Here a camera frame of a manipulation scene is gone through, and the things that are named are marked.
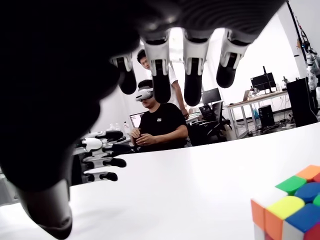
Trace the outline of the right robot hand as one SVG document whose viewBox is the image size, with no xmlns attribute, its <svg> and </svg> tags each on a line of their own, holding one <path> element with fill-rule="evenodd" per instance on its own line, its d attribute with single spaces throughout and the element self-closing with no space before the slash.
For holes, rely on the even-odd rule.
<svg viewBox="0 0 320 240">
<path fill-rule="evenodd" d="M 183 29 L 184 99 L 201 98 L 209 39 L 224 28 L 216 81 L 229 88 L 248 46 L 281 0 L 3 0 L 0 3 L 0 168 L 27 215 L 58 240 L 76 142 L 100 101 L 136 90 L 132 52 L 144 44 L 154 97 L 170 99 L 169 31 Z"/>
</svg>

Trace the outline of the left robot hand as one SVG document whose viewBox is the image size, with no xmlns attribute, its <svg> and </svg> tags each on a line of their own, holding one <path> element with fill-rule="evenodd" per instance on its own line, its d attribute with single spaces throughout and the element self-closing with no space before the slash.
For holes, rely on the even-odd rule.
<svg viewBox="0 0 320 240">
<path fill-rule="evenodd" d="M 132 147 L 122 143 L 124 134 L 120 130 L 91 132 L 84 135 L 72 153 L 71 185 L 82 185 L 98 181 L 118 180 L 118 175 L 110 171 L 97 171 L 104 167 L 125 168 L 127 162 L 120 155 L 131 154 Z"/>
</svg>

